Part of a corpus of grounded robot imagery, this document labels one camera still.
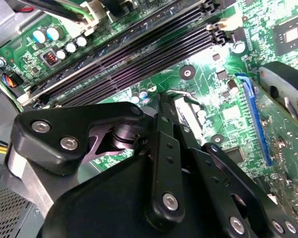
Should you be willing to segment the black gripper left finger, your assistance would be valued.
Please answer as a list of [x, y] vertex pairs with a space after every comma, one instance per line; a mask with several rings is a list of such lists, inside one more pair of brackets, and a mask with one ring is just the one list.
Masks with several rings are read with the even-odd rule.
[[163, 97], [149, 107], [130, 102], [43, 109], [19, 114], [11, 133], [11, 175], [15, 191], [36, 204], [45, 218], [66, 192], [133, 157], [152, 160], [146, 220], [153, 228], [174, 228], [186, 214], [183, 181], [163, 159], [181, 162], [175, 123]]

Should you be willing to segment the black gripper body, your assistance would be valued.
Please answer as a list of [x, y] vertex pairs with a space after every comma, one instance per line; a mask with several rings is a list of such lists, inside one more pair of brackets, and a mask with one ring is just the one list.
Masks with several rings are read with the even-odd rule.
[[41, 231], [43, 238], [223, 238], [205, 193], [178, 159], [163, 159], [162, 176], [171, 182], [172, 169], [183, 181], [186, 209], [183, 221], [168, 232], [146, 220], [152, 160], [127, 159], [63, 194], [50, 209]]

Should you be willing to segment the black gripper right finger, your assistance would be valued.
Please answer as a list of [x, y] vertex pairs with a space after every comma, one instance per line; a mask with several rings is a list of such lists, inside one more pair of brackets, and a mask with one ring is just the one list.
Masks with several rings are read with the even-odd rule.
[[298, 227], [271, 198], [213, 143], [201, 146], [193, 132], [180, 124], [174, 99], [163, 97], [163, 108], [175, 123], [184, 162], [205, 189], [195, 201], [202, 207], [207, 227], [217, 238], [298, 238]]

